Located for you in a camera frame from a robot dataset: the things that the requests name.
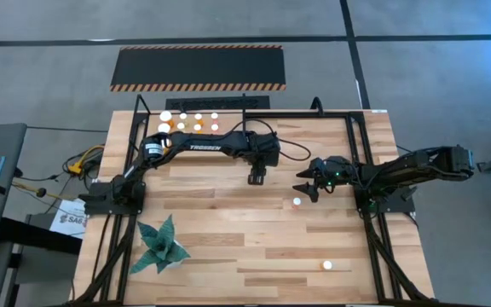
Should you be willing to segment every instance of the label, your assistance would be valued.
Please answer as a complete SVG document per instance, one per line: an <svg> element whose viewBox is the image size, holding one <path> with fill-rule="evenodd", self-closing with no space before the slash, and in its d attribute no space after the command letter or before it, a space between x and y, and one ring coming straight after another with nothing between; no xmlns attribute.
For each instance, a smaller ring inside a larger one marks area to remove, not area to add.
<svg viewBox="0 0 491 307"><path fill-rule="evenodd" d="M132 166L125 174L124 178L126 178L132 171L134 170L134 166Z"/></svg>
<svg viewBox="0 0 491 307"><path fill-rule="evenodd" d="M145 149L148 149L148 154L162 154L162 146L157 143L145 144Z"/></svg>
<svg viewBox="0 0 491 307"><path fill-rule="evenodd" d="M221 150L221 146L201 146L201 145L191 145L191 150Z"/></svg>

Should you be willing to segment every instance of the black and orange striped mat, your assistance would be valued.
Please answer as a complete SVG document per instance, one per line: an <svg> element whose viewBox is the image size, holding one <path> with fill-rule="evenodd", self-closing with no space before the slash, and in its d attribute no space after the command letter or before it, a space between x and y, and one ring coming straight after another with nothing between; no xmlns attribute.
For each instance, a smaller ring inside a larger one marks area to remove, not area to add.
<svg viewBox="0 0 491 307"><path fill-rule="evenodd" d="M123 47L111 82L118 92L285 88L280 45Z"/></svg>

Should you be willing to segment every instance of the black mat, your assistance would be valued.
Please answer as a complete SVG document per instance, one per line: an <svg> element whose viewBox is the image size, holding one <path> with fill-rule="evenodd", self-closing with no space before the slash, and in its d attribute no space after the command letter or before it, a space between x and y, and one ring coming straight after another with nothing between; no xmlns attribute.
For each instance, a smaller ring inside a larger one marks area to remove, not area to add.
<svg viewBox="0 0 491 307"><path fill-rule="evenodd" d="M111 91L284 90L280 45L123 47Z"/></svg>
<svg viewBox="0 0 491 307"><path fill-rule="evenodd" d="M242 109L270 109L268 96L238 96L238 97L212 97L212 98L175 98L166 99L165 110L179 110L181 112L192 110L242 110Z"/></svg>

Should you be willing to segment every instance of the white paper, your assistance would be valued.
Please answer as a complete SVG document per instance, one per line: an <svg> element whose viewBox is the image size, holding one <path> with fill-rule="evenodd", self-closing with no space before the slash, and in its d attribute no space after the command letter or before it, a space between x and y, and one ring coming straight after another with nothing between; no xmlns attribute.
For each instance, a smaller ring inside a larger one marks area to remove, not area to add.
<svg viewBox="0 0 491 307"><path fill-rule="evenodd" d="M60 210L50 225L50 231L83 239L85 229L84 202L79 199L74 201L63 200L60 203Z"/></svg>

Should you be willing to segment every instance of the potted plant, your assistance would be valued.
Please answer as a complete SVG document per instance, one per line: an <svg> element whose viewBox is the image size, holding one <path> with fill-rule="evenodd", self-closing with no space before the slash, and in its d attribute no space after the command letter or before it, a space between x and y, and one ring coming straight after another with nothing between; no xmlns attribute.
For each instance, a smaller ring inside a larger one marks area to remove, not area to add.
<svg viewBox="0 0 491 307"><path fill-rule="evenodd" d="M142 240L149 248L143 256L137 261L132 269L131 274L145 269L150 264L157 264L157 272L160 274L169 264L179 264L184 258L191 256L185 249L174 240L174 224L171 215L164 221L160 229L137 223L142 234Z"/></svg>

